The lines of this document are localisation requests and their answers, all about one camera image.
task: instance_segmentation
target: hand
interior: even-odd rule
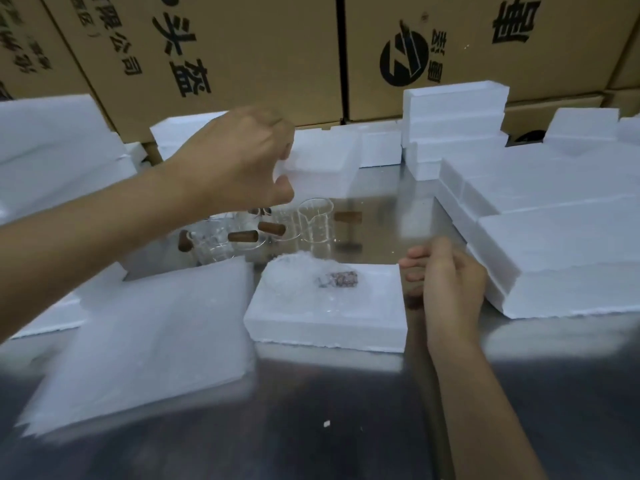
[[[424,268],[407,273],[406,280],[424,281],[410,295],[422,295],[429,346],[441,337],[478,342],[477,322],[487,276],[484,266],[454,249],[446,237],[409,249],[398,264],[401,269]]]
[[[209,122],[157,168],[178,187],[190,222],[287,203],[293,188],[285,176],[274,182],[273,169],[288,158],[294,130],[275,111],[234,109]]]

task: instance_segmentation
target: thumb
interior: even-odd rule
[[[272,205],[280,205],[283,203],[289,203],[293,200],[294,192],[289,177],[281,175],[277,177],[273,183],[273,190],[271,194]]]

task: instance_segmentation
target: right hand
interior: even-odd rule
[[[273,169],[288,158],[294,131],[276,111],[234,109],[206,124],[157,169],[181,196],[186,223],[287,203],[293,188],[286,176],[274,182]]]
[[[423,268],[407,273],[406,280],[424,281],[410,294],[422,294],[429,343],[441,338],[478,343],[477,323],[487,279],[484,266],[443,236],[409,249],[399,265]]]

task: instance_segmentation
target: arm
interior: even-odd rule
[[[477,321],[486,270],[437,237],[411,248],[403,268],[420,282],[429,353],[438,374],[453,464],[458,480],[546,479],[518,417],[480,348]]]
[[[0,227],[0,341],[120,257],[210,215],[291,201],[294,127],[243,108],[213,120],[171,160],[53,209]]]

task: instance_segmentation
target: stainless steel table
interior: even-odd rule
[[[352,197],[336,209],[360,210],[363,222],[337,223],[327,255],[389,264],[434,234],[463,244],[433,190],[400,166],[359,170]],[[266,244],[250,255],[256,275],[283,250]],[[180,259],[172,266],[187,266]],[[137,263],[133,278],[165,271],[149,255]],[[452,479],[423,316],[409,311],[408,323],[396,368],[366,353],[349,357],[351,367],[263,355],[245,400],[158,414],[62,446],[19,439],[12,425],[73,332],[9,341],[0,347],[0,477]],[[481,329],[551,478],[640,477],[638,315],[510,321],[485,305]]]

